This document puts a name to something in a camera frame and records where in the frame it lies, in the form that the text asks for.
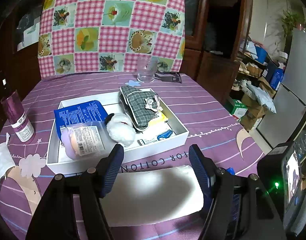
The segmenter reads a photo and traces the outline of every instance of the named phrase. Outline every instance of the green plant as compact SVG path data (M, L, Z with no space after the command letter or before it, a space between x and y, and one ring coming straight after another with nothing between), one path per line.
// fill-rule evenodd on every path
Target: green plant
M282 27L283 27L284 37L292 35L293 28L296 28L298 24L305 25L304 16L284 10L283 14L284 16L281 18L281 20L283 22Z

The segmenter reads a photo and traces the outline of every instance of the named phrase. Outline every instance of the white wall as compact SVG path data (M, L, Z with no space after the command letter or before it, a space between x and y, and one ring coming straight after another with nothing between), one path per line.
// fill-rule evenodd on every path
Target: white wall
M295 8L303 6L301 0L253 0L249 35L252 40L262 43L273 58L277 57L278 50L284 49L281 17L283 10L291 9L291 4Z
M268 0L253 0L250 34L252 40L263 43Z

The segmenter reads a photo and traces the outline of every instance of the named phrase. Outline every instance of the shoe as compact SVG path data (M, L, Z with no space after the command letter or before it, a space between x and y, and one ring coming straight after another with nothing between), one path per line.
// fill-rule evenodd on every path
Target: shoe
M239 81L237 81L237 80L234 81L232 90L240 91L240 82Z
M242 80L240 81L240 86L246 87L246 79L242 79Z
M239 70L240 68L242 68L242 71L245 73L245 74L249 74L250 72L246 69L246 66L243 62L241 62L240 64L240 67L239 67Z
M257 65L253 64L253 63L247 63L246 64L246 69L249 71L249 74L252 76L257 77Z

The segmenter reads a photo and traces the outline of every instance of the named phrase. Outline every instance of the green box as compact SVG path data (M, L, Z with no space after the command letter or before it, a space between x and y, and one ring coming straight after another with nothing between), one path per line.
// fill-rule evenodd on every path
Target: green box
M229 111L230 114L240 122L241 118L246 114L247 107L240 100L229 98L224 108Z

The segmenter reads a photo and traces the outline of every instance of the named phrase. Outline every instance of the cloud print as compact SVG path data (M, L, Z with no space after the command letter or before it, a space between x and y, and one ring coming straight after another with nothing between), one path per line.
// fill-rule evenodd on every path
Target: cloud print
M38 153L29 154L26 158L19 161L22 177L30 178L32 175L37 178L41 174L41 168L46 165L46 159L41 158Z

